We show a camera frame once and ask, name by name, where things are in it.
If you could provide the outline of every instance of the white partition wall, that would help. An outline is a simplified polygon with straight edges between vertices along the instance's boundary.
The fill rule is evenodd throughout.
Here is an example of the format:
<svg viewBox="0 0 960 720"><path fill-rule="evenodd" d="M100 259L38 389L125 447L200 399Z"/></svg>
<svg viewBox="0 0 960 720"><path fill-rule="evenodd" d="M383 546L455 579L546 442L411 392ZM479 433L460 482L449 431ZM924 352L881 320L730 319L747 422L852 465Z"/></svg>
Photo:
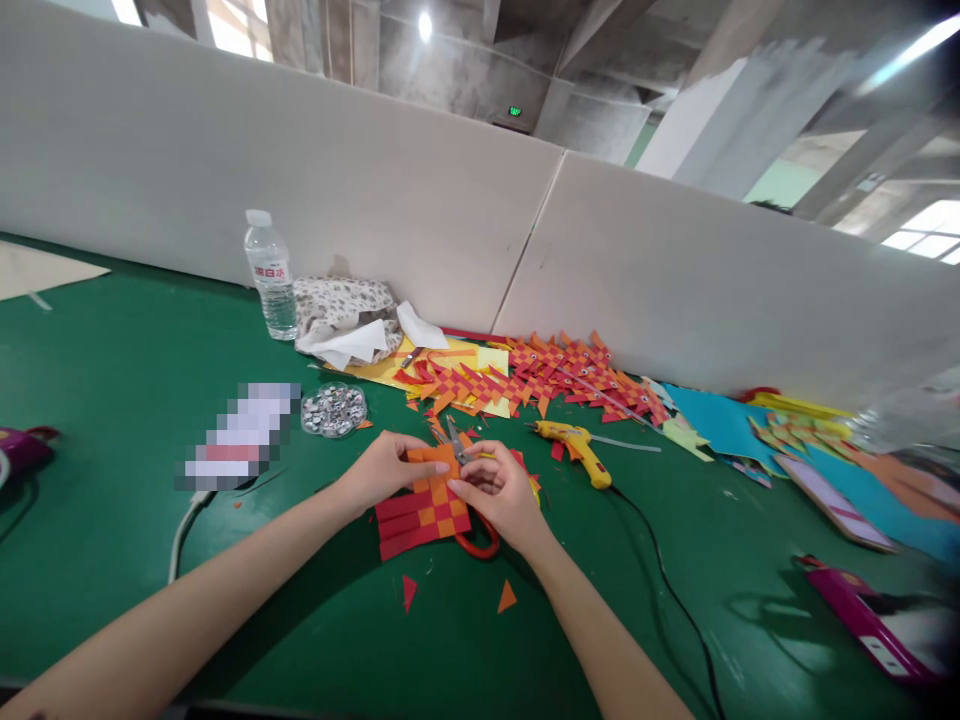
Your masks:
<svg viewBox="0 0 960 720"><path fill-rule="evenodd" d="M0 2L0 229L249 284L244 209L299 275L488 329L561 149L40 0Z"/></svg>
<svg viewBox="0 0 960 720"><path fill-rule="evenodd" d="M960 362L960 272L568 152L494 332L594 328L630 371L854 409Z"/></svg>

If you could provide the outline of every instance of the yellow glue gun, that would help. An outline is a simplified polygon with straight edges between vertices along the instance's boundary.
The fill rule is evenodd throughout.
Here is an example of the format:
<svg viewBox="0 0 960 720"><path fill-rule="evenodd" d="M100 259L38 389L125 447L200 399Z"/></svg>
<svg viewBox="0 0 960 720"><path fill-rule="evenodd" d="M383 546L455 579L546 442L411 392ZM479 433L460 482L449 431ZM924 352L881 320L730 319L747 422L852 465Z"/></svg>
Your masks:
<svg viewBox="0 0 960 720"><path fill-rule="evenodd" d="M566 423L555 423L549 420L538 420L527 423L540 437L548 440L559 440L566 443L580 454L580 462L587 469L590 484L597 490L606 490L613 482L610 473L600 463L597 456L590 449L590 433L581 427L574 427Z"/></svg>

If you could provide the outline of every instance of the forearm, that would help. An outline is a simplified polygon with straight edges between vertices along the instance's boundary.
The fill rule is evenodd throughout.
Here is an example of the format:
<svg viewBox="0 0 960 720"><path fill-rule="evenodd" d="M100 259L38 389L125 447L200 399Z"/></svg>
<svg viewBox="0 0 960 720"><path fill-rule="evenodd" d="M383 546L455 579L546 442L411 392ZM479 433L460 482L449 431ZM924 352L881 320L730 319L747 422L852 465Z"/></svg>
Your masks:
<svg viewBox="0 0 960 720"><path fill-rule="evenodd" d="M641 714L692 717L553 535L525 557L547 592L606 720Z"/></svg>
<svg viewBox="0 0 960 720"><path fill-rule="evenodd" d="M0 708L0 720L152 718L337 531L335 484L108 625Z"/></svg>

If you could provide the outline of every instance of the white tissue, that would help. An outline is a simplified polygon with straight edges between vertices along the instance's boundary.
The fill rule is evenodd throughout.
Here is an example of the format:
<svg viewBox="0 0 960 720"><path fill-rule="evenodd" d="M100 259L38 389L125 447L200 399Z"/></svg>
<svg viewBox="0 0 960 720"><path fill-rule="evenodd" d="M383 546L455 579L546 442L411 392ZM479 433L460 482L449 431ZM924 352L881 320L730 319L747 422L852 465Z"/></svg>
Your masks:
<svg viewBox="0 0 960 720"><path fill-rule="evenodd" d="M342 371L351 357L364 362L373 360L375 350L387 349L387 331L383 320L374 320L355 330L338 332L320 339L319 333L310 332L297 340L297 350L321 357L337 370Z"/></svg>
<svg viewBox="0 0 960 720"><path fill-rule="evenodd" d="M397 308L397 317L400 319L400 327L403 333L410 339L414 347L434 348L446 350L450 347L443 330L436 325L431 325L425 320L421 320L407 300L400 303Z"/></svg>

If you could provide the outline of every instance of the bottle cap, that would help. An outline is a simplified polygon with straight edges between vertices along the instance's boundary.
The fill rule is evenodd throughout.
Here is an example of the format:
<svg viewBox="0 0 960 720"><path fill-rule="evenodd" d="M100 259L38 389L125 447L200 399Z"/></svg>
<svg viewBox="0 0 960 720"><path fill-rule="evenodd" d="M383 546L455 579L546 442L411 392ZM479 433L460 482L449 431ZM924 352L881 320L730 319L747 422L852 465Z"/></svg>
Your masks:
<svg viewBox="0 0 960 720"><path fill-rule="evenodd" d="M273 225L273 218L266 210L247 210L247 222L253 227L270 227Z"/></svg>

